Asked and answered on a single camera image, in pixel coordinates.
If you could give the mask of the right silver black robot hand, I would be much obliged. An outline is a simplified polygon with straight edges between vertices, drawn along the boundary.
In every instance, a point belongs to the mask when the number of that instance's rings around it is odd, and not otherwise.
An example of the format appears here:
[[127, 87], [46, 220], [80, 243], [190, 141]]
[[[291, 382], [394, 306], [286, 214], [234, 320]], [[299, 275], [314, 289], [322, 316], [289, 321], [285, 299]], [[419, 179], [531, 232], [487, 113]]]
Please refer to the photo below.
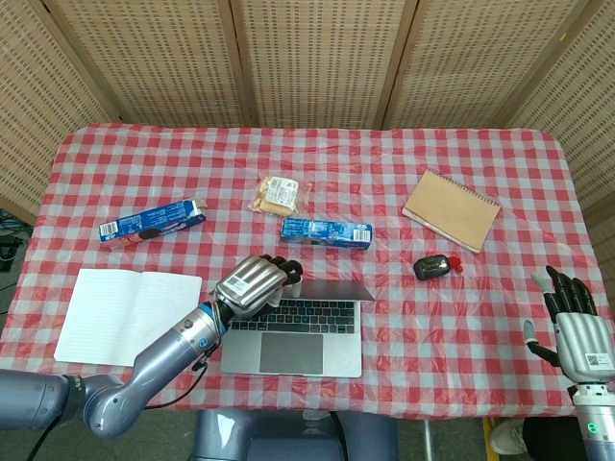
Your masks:
[[615, 339], [609, 323], [598, 315], [589, 288], [582, 280], [570, 278], [550, 265], [546, 272], [534, 272], [531, 277], [542, 292], [556, 349], [539, 344], [530, 320], [523, 323], [526, 346], [574, 383], [615, 381]]

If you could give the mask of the blue cookie box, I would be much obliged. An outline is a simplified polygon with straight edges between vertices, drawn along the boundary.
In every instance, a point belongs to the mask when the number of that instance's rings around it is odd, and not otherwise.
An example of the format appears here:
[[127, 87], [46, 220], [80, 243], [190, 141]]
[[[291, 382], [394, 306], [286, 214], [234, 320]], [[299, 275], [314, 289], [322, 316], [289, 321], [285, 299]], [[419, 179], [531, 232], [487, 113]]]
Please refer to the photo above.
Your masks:
[[129, 246], [204, 223], [206, 203], [187, 199], [121, 217], [98, 227], [99, 240], [110, 248]]
[[367, 250], [373, 237], [372, 226], [363, 223], [286, 217], [281, 226], [285, 243]]

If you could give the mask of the white shoe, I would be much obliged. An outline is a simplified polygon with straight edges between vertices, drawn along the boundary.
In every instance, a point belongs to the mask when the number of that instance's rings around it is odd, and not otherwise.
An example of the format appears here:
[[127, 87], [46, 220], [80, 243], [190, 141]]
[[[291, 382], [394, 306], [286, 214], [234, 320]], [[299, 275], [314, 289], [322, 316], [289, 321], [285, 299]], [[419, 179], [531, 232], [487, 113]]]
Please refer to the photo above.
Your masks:
[[506, 419], [496, 423], [489, 437], [490, 447], [500, 455], [526, 453], [523, 438], [524, 419]]

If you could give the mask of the red white checkered tablecloth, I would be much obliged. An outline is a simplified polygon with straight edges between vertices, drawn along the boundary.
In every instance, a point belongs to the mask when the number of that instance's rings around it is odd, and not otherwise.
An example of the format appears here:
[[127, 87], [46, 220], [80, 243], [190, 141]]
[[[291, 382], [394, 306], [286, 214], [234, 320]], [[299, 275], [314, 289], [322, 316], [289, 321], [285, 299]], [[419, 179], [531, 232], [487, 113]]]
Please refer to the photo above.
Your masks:
[[[430, 169], [501, 209], [480, 253], [402, 214]], [[249, 209], [265, 176], [311, 182], [290, 218], [369, 224], [367, 250], [281, 240], [283, 217]], [[187, 199], [207, 220], [110, 248], [98, 227]], [[205, 290], [243, 257], [299, 260], [311, 279], [357, 279], [362, 309], [357, 379], [224, 375], [214, 356], [201, 381], [185, 372], [159, 400], [181, 409], [231, 406], [359, 410], [395, 417], [567, 415], [568, 381], [532, 355], [533, 320], [554, 344], [531, 275], [550, 265], [582, 279], [607, 315], [603, 279], [563, 148], [549, 134], [512, 130], [179, 128], [93, 124], [60, 145], [0, 337], [0, 369], [98, 375], [54, 352], [82, 268], [198, 276]], [[419, 280], [413, 264], [458, 256], [463, 272]]]

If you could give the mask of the brown spiral notebook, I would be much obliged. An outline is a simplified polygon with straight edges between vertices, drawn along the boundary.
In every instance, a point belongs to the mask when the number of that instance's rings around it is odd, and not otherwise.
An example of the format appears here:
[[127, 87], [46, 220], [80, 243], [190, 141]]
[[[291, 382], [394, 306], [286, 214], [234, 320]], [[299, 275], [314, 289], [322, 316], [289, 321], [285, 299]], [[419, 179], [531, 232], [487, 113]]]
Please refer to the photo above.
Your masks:
[[501, 206], [473, 189], [427, 169], [402, 214], [478, 254]]

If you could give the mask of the clear bag of crackers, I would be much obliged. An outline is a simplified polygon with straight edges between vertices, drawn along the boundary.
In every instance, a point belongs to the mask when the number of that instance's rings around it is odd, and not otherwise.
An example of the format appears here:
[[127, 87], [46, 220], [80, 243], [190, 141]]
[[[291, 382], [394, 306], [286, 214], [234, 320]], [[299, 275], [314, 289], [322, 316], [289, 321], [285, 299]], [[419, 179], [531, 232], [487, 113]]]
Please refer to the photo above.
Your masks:
[[249, 209], [261, 214], [299, 216], [308, 206], [312, 183], [280, 176], [261, 178]]

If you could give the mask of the silver laptop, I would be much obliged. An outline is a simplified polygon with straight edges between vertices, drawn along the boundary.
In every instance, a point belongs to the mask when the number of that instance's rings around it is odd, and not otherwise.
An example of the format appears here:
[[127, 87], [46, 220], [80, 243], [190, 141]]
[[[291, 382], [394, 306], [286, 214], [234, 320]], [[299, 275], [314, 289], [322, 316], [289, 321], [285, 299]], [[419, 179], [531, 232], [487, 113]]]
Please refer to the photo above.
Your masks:
[[285, 287], [280, 305], [234, 321], [221, 371], [235, 375], [361, 376], [361, 307], [374, 300], [356, 280], [305, 279]]

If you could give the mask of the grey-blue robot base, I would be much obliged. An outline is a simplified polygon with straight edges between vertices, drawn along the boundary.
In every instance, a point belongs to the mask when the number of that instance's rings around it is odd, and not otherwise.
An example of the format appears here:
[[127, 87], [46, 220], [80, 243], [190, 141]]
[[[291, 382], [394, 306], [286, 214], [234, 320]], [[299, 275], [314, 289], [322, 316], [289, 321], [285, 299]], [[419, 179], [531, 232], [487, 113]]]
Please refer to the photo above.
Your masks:
[[188, 461], [399, 461], [397, 423], [356, 411], [200, 411]]

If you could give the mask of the open white lined notebook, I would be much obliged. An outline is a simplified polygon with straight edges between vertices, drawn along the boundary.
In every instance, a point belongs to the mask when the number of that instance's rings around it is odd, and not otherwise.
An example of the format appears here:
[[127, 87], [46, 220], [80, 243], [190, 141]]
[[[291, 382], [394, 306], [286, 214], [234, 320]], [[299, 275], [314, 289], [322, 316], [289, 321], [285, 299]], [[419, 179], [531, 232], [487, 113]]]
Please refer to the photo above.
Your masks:
[[54, 358], [131, 367], [199, 302], [195, 276], [119, 269], [79, 271]]

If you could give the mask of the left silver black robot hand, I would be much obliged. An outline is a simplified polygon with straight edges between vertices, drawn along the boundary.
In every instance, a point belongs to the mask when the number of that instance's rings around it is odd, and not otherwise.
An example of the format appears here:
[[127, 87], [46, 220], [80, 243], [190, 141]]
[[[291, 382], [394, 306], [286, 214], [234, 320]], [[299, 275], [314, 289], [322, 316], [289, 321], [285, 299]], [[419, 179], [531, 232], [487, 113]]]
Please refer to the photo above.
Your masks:
[[214, 298], [221, 318], [246, 320], [278, 307], [287, 285], [302, 281], [303, 267], [281, 256], [250, 255], [217, 282]]

